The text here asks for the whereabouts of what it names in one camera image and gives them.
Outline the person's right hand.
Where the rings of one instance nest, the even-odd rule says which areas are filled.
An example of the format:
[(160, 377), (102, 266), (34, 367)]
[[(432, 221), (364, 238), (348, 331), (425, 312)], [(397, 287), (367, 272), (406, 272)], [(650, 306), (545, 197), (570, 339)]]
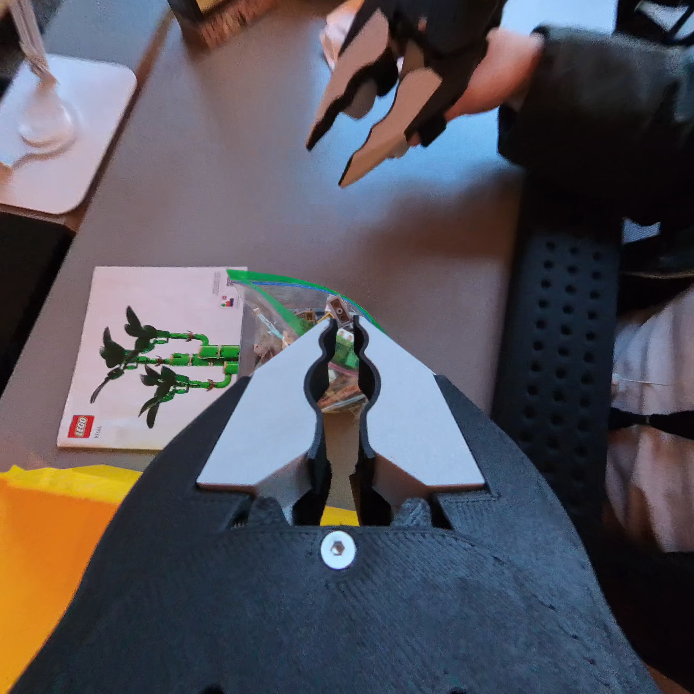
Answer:
[(490, 112), (504, 104), (519, 107), (543, 48), (541, 33), (524, 35), (507, 29), (492, 29), (487, 35), (485, 57), (473, 72), (463, 95), (447, 111), (446, 121)]

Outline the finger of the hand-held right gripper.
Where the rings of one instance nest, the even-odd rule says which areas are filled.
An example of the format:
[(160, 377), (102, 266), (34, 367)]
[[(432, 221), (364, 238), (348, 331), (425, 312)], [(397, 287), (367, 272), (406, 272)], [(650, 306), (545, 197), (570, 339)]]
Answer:
[(356, 183), (388, 159), (399, 159), (410, 148), (408, 134), (415, 118), (441, 84), (441, 77), (429, 67), (409, 72), (398, 84), (386, 116), (373, 125), (363, 145), (352, 155), (339, 186)]
[(398, 59), (390, 29), (382, 8), (360, 8), (356, 13), (317, 108), (306, 142), (308, 151), (332, 128), (337, 116), (352, 106), (364, 84), (373, 84), (375, 97), (393, 88)]

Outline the black perforated chair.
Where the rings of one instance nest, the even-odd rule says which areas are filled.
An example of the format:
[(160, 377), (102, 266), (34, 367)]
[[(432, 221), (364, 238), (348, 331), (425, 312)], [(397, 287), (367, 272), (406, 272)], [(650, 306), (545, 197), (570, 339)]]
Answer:
[(491, 408), (580, 532), (603, 515), (619, 251), (618, 231), (522, 232)]

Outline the black toy set box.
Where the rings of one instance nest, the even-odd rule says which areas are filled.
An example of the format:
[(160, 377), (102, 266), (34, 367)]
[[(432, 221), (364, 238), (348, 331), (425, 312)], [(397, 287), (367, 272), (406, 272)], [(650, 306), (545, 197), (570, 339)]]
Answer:
[(272, 10), (277, 1), (168, 1), (184, 39), (215, 48)]

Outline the yellow plastic bin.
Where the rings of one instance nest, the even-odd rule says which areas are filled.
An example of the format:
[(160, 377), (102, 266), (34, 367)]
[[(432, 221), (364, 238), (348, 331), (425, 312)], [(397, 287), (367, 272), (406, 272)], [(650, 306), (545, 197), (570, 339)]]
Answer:
[(1, 692), (64, 615), (94, 549), (142, 473), (109, 465), (1, 473)]

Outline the person's dark jacket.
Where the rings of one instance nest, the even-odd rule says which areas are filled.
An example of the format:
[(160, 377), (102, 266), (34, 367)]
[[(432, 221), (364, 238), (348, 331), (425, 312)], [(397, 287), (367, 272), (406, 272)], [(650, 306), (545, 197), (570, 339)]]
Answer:
[(650, 309), (693, 286), (693, 225), (665, 228), (621, 252), (617, 314)]

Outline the pile of mixed toy bricks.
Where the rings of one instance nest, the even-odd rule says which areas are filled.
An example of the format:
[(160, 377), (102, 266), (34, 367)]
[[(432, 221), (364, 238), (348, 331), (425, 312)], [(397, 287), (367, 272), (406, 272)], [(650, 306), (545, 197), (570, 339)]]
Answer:
[[(244, 289), (253, 316), (255, 369), (285, 350), (316, 324), (332, 318), (325, 311), (326, 298), (336, 294), (299, 283), (259, 283)], [(352, 318), (367, 317), (345, 296)], [(366, 397), (358, 385), (359, 359), (354, 350), (353, 320), (350, 329), (337, 328), (334, 357), (327, 367), (328, 387), (318, 402), (325, 414), (357, 414)]]

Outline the white folding stand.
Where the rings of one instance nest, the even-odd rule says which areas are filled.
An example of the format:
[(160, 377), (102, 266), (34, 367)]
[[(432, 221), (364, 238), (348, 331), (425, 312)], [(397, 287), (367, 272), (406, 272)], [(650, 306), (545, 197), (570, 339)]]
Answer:
[(1, 208), (59, 216), (85, 199), (137, 86), (124, 65), (46, 52), (30, 1), (5, 1), (23, 62), (1, 97)]

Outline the crumpled white paper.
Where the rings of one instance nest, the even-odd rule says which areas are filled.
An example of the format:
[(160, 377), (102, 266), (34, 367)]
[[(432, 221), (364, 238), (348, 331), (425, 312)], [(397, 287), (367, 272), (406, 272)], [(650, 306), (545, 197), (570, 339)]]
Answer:
[(363, 1), (345, 1), (326, 17), (325, 27), (321, 32), (320, 39), (325, 62), (331, 72), (334, 71), (348, 31), (363, 3)]

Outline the person's pale garment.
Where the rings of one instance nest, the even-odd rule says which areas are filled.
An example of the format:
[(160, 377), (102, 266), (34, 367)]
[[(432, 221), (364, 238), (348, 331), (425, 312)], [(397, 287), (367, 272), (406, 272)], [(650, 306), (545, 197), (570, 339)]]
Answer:
[(693, 550), (693, 287), (616, 333), (606, 491), (627, 535)]

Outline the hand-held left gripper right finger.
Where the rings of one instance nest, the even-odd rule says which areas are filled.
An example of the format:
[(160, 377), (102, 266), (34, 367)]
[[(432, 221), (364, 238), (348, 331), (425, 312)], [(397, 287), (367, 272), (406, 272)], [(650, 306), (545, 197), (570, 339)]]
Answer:
[(485, 488), (473, 453), (437, 381), (424, 363), (363, 317), (355, 317), (360, 414), (351, 476), (360, 525), (389, 525), (411, 498)]

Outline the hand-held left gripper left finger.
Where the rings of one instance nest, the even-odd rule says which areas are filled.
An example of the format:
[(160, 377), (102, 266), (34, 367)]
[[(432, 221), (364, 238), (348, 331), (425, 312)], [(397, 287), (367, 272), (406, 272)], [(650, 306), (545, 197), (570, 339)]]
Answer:
[(293, 525), (319, 525), (332, 481), (323, 414), (333, 320), (256, 370), (196, 483), (276, 500)]

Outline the grey desk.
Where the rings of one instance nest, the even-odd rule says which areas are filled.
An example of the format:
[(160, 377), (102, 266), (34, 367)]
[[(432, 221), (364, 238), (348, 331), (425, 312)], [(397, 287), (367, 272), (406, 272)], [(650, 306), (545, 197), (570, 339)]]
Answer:
[(140, 91), (2, 395), (2, 471), (151, 459), (56, 447), (95, 266), (247, 266), (341, 291), (490, 412), (523, 174), (492, 111), (340, 189), (389, 100), (305, 150), (332, 7), (283, 1), (202, 53), (166, 1), (60, 7), (48, 50), (127, 65)]

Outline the person's right forearm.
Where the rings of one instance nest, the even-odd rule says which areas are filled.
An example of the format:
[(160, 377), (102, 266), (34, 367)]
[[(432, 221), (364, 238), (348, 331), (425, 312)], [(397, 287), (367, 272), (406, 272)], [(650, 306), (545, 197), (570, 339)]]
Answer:
[(540, 25), (518, 110), (498, 111), (499, 154), (639, 224), (693, 224), (693, 46)]

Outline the clear zip bag green seal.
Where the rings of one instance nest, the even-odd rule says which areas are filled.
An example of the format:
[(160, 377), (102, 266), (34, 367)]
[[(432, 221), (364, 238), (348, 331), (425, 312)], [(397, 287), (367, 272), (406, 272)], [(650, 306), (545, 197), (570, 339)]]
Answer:
[(355, 315), (377, 325), (358, 303), (325, 286), (282, 275), (228, 269), (228, 285), (244, 303), (239, 374), (251, 376), (315, 325), (337, 320), (328, 387), (318, 406), (325, 414), (356, 414), (366, 403), (358, 386), (359, 360), (353, 347)]

